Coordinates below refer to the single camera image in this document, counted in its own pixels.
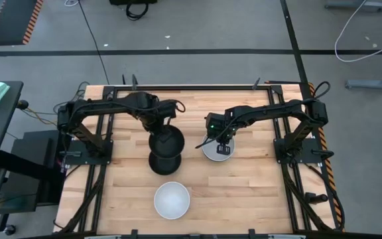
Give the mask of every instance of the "metal frame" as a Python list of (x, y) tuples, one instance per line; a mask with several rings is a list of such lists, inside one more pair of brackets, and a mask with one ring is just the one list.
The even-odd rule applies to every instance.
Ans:
[[(104, 98), (107, 98), (107, 96), (111, 94), (114, 98), (116, 98), (117, 94), (119, 92), (121, 92), (121, 91), (132, 91), (133, 88), (136, 90), (142, 90), (142, 91), (153, 91), (153, 90), (166, 90), (166, 91), (169, 91), (169, 90), (262, 90), (263, 91), (263, 90), (266, 90), (266, 93), (268, 93), (268, 99), (269, 99), (270, 104), (275, 103), (275, 100), (274, 100), (275, 94), (277, 94), (280, 103), (284, 102), (283, 91), (282, 91), (281, 86), (279, 86), (279, 85), (272, 85), (272, 86), (271, 85), (262, 85), (262, 86), (256, 86), (256, 87), (254, 87), (254, 85), (250, 85), (250, 84), (246, 84), (246, 85), (179, 85), (179, 86), (178, 85), (176, 85), (176, 86), (169, 86), (169, 85), (166, 85), (166, 86), (144, 86), (144, 85), (105, 86), (103, 89), (103, 95), (104, 95)], [(111, 132), (113, 129), (113, 117), (114, 117), (113, 114), (109, 115), (109, 124), (107, 126), (106, 137), (111, 137)], [(283, 122), (284, 122), (286, 132), (287, 133), (291, 132), (288, 118), (284, 118)], [(279, 128), (278, 119), (273, 119), (273, 124), (274, 124), (275, 136), (277, 139), (280, 139), (281, 138), (281, 131)], [(102, 125), (103, 125), (103, 116), (100, 116), (98, 119), (98, 123), (97, 123), (97, 132), (96, 133), (101, 133)], [(103, 175), (105, 175), (106, 167), (107, 167), (106, 165), (102, 165), (100, 168), (100, 173), (103, 173)], [(281, 169), (283, 171), (283, 175), (284, 175), (285, 171), (286, 171), (286, 173), (288, 173), (288, 166), (287, 165), (281, 165)], [(90, 166), (90, 170), (88, 172), (87, 183), (86, 183), (86, 189), (85, 189), (86, 193), (84, 195), (85, 197), (87, 196), (87, 193), (89, 193), (89, 191), (92, 187), (94, 170), (95, 170), (95, 167)], [(304, 194), (302, 181), (300, 178), (300, 171), (298, 170), (298, 165), (295, 165), (293, 167), (293, 173), (294, 173), (294, 180), (295, 180), (295, 183), (296, 183), (298, 190), (302, 194)], [(92, 231), (94, 231), (94, 232), (97, 231), (97, 226), (98, 226), (99, 212), (100, 212), (100, 208), (101, 208), (102, 190), (103, 190), (103, 187), (98, 192), (96, 200), (95, 200), (94, 215), (92, 218)], [(300, 229), (298, 227), (296, 209), (294, 206), (294, 200), (292, 198), (293, 195), (292, 195), (290, 189), (288, 189), (286, 185), (285, 185), (285, 190), (286, 190), (288, 211), (290, 213), (290, 223), (291, 223), (293, 232), (296, 233)], [(303, 208), (301, 210), (302, 210), (303, 221), (304, 221), (304, 229), (311, 230), (309, 217), (307, 216), (306, 212), (303, 211)], [(85, 223), (86, 223), (86, 214), (83, 215), (83, 217), (80, 221), (79, 232), (84, 231)], [(172, 238), (176, 238), (176, 237), (183, 238), (184, 237), (184, 235), (146, 235), (146, 236), (155, 237), (155, 238), (157, 238), (157, 237), (158, 238), (160, 238), (160, 237), (166, 238), (167, 236), (172, 237)], [(266, 234), (255, 234), (255, 238), (266, 237), (266, 236), (267, 236)], [(219, 235), (218, 236), (218, 238), (244, 238), (244, 237), (248, 238), (249, 234), (234, 234), (234, 235), (233, 234), (228, 234), (228, 235), (225, 234), (225, 235)]]

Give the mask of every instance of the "wooden table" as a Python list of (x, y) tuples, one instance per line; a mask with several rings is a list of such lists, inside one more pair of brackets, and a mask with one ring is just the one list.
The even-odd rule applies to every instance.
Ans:
[[(297, 84), (282, 85), (285, 101), (302, 99)], [(101, 99), (103, 86), (88, 86), (85, 98)], [(118, 97), (128, 92), (120, 92)], [(148, 164), (149, 134), (141, 122), (127, 114), (115, 115), (113, 124), (113, 159), (107, 167), (98, 234), (246, 234), (291, 233), (285, 186), (281, 167), (275, 160), (272, 120), (259, 121), (240, 129), (235, 139), (235, 152), (225, 162), (207, 159), (194, 147), (206, 134), (204, 117), (208, 112), (223, 114), (226, 108), (239, 105), (269, 104), (266, 91), (218, 90), (149, 91), (160, 100), (177, 99), (186, 106), (171, 124), (185, 136), (182, 164), (172, 175), (160, 176)], [(294, 130), (299, 121), (289, 118)], [(91, 131), (96, 130), (97, 117), (84, 120)], [(282, 136), (285, 134), (280, 119)], [(304, 191), (326, 194), (321, 178), (307, 167), (300, 167)], [(70, 220), (84, 197), (88, 166), (82, 165), (64, 184), (56, 222), (62, 226)], [(153, 197), (165, 182), (177, 181), (189, 191), (188, 212), (178, 220), (166, 220), (154, 208)], [(300, 206), (294, 199), (298, 224), (303, 229)], [(322, 220), (334, 227), (329, 203), (312, 205)], [(88, 211), (86, 229), (90, 229), (93, 205)]]

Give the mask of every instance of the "concrete floor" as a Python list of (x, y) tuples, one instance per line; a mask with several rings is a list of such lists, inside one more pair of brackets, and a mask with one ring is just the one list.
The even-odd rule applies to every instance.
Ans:
[[(95, 50), (79, 6), (68, 8), (63, 2), (44, 2), (28, 45), (0, 46), (0, 50)], [(326, 10), (320, 0), (287, 3), (301, 49), (334, 49), (336, 37), (352, 14)], [(167, 46), (291, 49), (279, 1), (163, 0), (151, 5), (148, 14), (136, 22), (127, 20), (108, 1), (83, 0), (82, 5), (102, 50)], [(382, 13), (361, 13), (349, 25), (340, 48), (375, 49), (373, 44), (382, 47)], [(349, 79), (381, 79), (382, 55), (351, 64), (328, 55), (302, 59), (309, 82), (317, 85), (328, 80), (332, 84), (330, 93), (322, 98), (330, 117), (324, 130), (329, 149), (336, 153), (332, 166), (346, 212), (346, 231), (382, 234), (382, 90), (344, 88)], [(300, 80), (291, 54), (118, 55), (103, 56), (103, 61), (112, 84), (121, 84), (122, 74), (129, 82), (135, 74), (140, 84), (250, 84), (258, 77)], [(98, 56), (0, 57), (0, 80), (23, 81), (21, 98), (42, 112), (51, 112), (54, 104), (69, 100), (84, 80), (106, 84)], [(44, 129), (51, 126), (18, 111), (9, 126), (17, 137)], [(13, 138), (7, 135), (2, 148), (10, 151), (12, 144)], [(12, 236), (0, 233), (0, 238), (50, 234), (56, 210), (56, 206), (48, 206), (12, 214), (9, 224), (16, 225), (18, 232)]]

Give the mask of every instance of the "black floor mat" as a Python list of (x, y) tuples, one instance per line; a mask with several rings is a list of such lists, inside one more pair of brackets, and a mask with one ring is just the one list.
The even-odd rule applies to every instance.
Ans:
[(42, 0), (4, 0), (0, 8), (0, 46), (29, 43)]

